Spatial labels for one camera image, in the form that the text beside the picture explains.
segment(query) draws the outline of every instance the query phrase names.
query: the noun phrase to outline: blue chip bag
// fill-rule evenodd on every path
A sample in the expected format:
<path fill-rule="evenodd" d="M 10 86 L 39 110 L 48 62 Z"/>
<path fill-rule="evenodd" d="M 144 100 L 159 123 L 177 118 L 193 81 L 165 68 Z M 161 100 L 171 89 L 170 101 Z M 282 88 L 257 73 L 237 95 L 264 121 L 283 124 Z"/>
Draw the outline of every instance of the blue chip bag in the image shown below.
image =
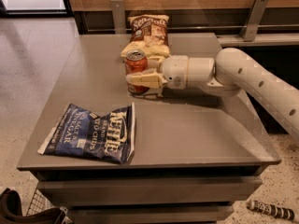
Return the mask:
<path fill-rule="evenodd" d="M 70 104 L 37 152 L 125 163 L 134 151 L 134 137 L 134 104 L 103 117 Z"/>

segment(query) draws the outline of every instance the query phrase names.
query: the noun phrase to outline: table drawer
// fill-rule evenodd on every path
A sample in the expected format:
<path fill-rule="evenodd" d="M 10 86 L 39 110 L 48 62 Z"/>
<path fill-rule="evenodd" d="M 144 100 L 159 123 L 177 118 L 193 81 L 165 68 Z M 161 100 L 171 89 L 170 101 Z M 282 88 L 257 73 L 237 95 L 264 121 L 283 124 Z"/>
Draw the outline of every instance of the table drawer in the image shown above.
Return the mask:
<path fill-rule="evenodd" d="M 69 210 L 68 216 L 76 224 L 122 223 L 216 223 L 233 213 L 232 206 L 152 206 L 88 210 Z"/>
<path fill-rule="evenodd" d="M 55 205 L 95 206 L 205 203 L 246 200 L 262 184 L 258 176 L 103 179 L 39 182 Z"/>

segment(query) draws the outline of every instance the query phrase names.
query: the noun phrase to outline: soda can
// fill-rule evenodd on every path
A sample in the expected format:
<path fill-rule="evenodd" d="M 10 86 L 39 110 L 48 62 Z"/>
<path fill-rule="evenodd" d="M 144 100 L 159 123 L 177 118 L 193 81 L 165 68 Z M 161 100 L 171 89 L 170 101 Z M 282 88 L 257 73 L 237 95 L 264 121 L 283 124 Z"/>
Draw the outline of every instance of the soda can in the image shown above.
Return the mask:
<path fill-rule="evenodd" d="M 140 49 L 132 49 L 126 53 L 125 56 L 125 71 L 126 75 L 135 72 L 141 72 L 148 68 L 148 59 L 144 51 Z M 142 94 L 149 90 L 149 87 L 134 86 L 129 83 L 128 91 L 132 94 Z"/>

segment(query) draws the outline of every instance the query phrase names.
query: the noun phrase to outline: speckled floor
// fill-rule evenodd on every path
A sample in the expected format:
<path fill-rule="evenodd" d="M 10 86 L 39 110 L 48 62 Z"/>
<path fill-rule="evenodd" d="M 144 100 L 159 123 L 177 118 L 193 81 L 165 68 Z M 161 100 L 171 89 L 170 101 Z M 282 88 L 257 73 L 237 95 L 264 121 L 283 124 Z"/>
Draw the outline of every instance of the speckled floor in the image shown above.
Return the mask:
<path fill-rule="evenodd" d="M 77 38 L 71 18 L 0 20 L 0 191 L 16 189 L 23 213 L 36 179 L 16 165 Z M 270 138 L 282 162 L 263 172 L 263 185 L 250 199 L 299 211 L 299 144 L 287 134 Z M 250 212 L 245 202 L 234 210 L 219 224 L 290 223 Z"/>

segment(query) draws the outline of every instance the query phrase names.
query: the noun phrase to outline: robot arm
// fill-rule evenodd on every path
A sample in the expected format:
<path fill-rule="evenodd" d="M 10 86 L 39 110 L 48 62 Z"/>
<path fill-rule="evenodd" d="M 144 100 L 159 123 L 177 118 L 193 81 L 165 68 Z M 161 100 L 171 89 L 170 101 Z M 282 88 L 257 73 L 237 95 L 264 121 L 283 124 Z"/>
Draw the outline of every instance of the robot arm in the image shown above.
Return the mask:
<path fill-rule="evenodd" d="M 213 58 L 171 56 L 159 72 L 145 73 L 131 74 L 126 79 L 150 88 L 194 87 L 215 96 L 233 96 L 243 89 L 299 142 L 299 91 L 239 49 L 221 50 L 216 62 Z"/>

